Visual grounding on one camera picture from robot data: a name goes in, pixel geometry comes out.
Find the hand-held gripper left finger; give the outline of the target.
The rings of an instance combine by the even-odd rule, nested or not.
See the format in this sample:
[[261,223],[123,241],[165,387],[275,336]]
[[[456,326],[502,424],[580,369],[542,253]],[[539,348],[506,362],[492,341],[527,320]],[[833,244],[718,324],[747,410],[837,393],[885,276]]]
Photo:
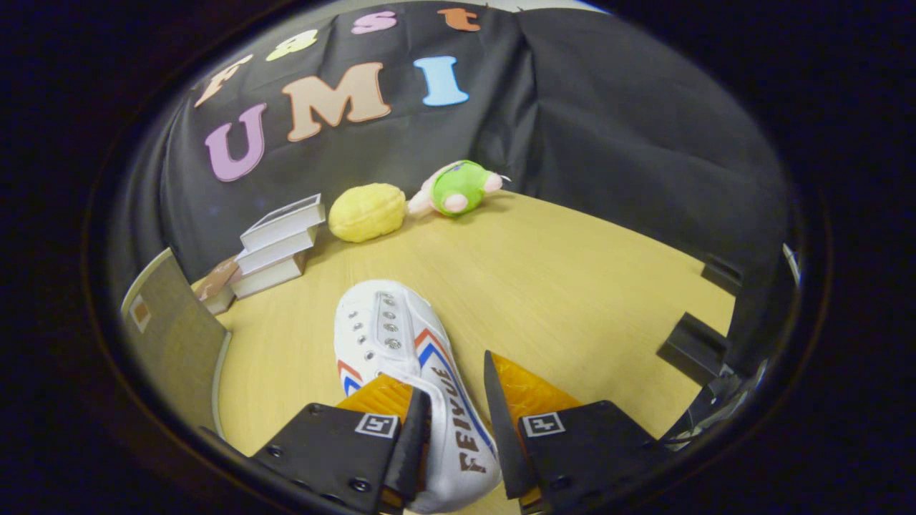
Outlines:
[[429,415],[426,392],[382,374],[340,404],[308,404],[253,459],[350,511],[401,514],[425,487]]

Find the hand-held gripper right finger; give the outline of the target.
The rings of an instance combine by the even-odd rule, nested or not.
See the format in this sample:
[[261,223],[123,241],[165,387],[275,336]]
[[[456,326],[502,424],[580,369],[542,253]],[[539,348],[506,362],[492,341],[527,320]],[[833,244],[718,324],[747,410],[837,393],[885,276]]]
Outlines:
[[506,496],[522,514],[599,514],[671,452],[611,401],[585,403],[486,352],[484,387]]

